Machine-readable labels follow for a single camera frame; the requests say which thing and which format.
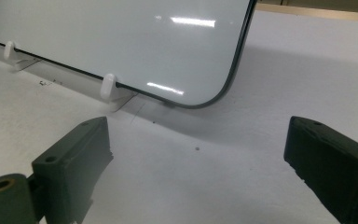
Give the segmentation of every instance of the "white work surface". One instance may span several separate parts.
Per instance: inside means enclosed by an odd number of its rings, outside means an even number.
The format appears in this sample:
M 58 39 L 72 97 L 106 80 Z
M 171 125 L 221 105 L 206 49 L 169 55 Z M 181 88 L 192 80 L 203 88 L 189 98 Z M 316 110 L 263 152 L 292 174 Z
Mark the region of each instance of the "white work surface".
M 353 35 L 339 36 L 344 23 Z M 256 12 L 231 90 L 199 110 L 138 95 L 111 113 L 35 76 L 44 66 L 13 73 L 0 61 L 0 175 L 30 175 L 78 123 L 107 116 L 115 158 L 85 224 L 337 223 L 283 151 L 291 116 L 358 141 L 358 23 Z

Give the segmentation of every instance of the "black edge trim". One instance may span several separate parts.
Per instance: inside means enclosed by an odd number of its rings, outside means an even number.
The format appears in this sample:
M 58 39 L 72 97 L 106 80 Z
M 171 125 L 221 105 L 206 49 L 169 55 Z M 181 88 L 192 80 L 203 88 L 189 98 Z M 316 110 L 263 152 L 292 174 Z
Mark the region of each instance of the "black edge trim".
M 257 3 L 257 0 L 250 0 L 249 1 L 249 6 L 248 6 L 248 9 L 246 10 L 246 15 L 245 15 L 245 18 L 244 18 L 244 21 L 243 21 L 240 37 L 238 39 L 238 44 L 237 44 L 237 47 L 235 49 L 234 58 L 233 58 L 231 67 L 229 69 L 227 80 L 226 80 L 222 90 L 219 93 L 217 93 L 217 95 L 215 95 L 215 97 L 212 98 L 210 101 L 205 102 L 205 103 L 200 104 L 200 105 L 183 105 L 183 104 L 178 104 L 178 103 L 176 103 L 174 101 L 168 100 L 166 98 L 157 96 L 156 94 L 138 90 L 136 88 L 127 86 L 125 84 L 117 83 L 116 86 L 118 88 L 124 88 L 124 89 L 128 89 L 128 90 L 131 90 L 131 91 L 137 91 L 137 92 L 139 92 L 139 93 L 141 93 L 143 95 L 158 99 L 160 101 L 163 101 L 163 102 L 166 102 L 166 103 L 169 103 L 169 104 L 172 104 L 172 105 L 177 105 L 177 106 L 180 106 L 180 107 L 183 107 L 183 108 L 187 108 L 187 109 L 199 109 L 199 108 L 203 108 L 205 106 L 212 105 L 212 104 L 216 103 L 224 95 L 226 95 L 226 93 L 228 92 L 229 88 L 231 87 L 231 84 L 232 84 L 232 81 L 235 78 L 235 75 L 237 74 L 238 65 L 240 63 L 241 55 L 242 55 L 242 52 L 243 52 L 243 46 L 245 44 L 246 36 L 248 35 L 250 24 L 252 22 L 252 18 L 253 18 L 254 12 L 255 12 L 256 3 Z M 17 49 L 17 51 L 19 51 L 21 53 L 24 53 L 24 54 L 31 55 L 31 56 L 36 57 L 36 58 L 40 58 L 40 59 L 42 59 L 42 60 L 44 60 L 46 62 L 49 62 L 49 63 L 55 63 L 55 64 L 57 64 L 59 66 L 74 70 L 74 71 L 76 71 L 78 73 L 82 73 L 82 74 L 84 74 L 86 76 L 94 77 L 94 78 L 103 80 L 103 77 L 94 75 L 94 74 L 92 74 L 90 72 L 86 72 L 86 71 L 74 68 L 72 66 L 69 66 L 69 65 L 66 65 L 66 64 L 63 64 L 63 63 L 58 63 L 58 62 L 52 61 L 52 60 L 47 59 L 47 58 L 40 57 L 38 55 L 35 55 L 33 53 L 30 53 L 30 52 L 27 52 L 27 51 L 24 51 L 24 50 L 21 50 L 21 49 Z

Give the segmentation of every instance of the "white panel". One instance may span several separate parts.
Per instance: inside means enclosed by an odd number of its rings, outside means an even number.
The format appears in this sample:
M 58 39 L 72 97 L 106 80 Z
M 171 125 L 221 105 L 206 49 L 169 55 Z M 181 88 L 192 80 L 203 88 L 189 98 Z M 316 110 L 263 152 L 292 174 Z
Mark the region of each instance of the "white panel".
M 224 87 L 249 0 L 0 0 L 0 43 L 181 105 Z

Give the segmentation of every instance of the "white plastic clip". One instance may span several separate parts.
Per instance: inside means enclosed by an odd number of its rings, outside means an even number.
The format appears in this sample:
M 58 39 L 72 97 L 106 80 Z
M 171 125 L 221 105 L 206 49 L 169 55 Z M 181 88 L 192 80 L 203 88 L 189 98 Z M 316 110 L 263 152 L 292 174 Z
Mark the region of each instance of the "white plastic clip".
M 104 76 L 103 85 L 101 87 L 101 97 L 104 100 L 111 102 L 111 109 L 113 111 L 118 111 L 135 95 L 133 91 L 117 88 L 116 82 L 116 76 L 108 74 Z
M 17 71 L 33 65 L 40 61 L 40 59 L 16 52 L 15 45 L 12 41 L 8 41 L 5 45 L 4 58 L 14 64 Z

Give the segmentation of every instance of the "glossy white surface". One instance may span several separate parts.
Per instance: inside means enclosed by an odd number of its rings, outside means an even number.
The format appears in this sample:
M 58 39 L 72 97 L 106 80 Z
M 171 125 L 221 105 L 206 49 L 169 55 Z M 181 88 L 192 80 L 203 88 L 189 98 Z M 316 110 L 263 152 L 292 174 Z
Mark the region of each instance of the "glossy white surface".
M 12 40 L 44 58 L 101 77 L 114 74 L 120 83 L 178 104 L 199 105 L 227 80 L 248 4 L 0 0 L 0 42 Z
M 358 22 L 256 12 L 245 52 L 215 105 L 186 110 L 138 95 L 114 114 L 33 75 L 48 63 L 12 74 L 0 62 L 0 175 L 29 175 L 78 123 L 107 116 L 115 158 L 85 224 L 338 223 L 283 151 L 291 116 L 358 141 Z

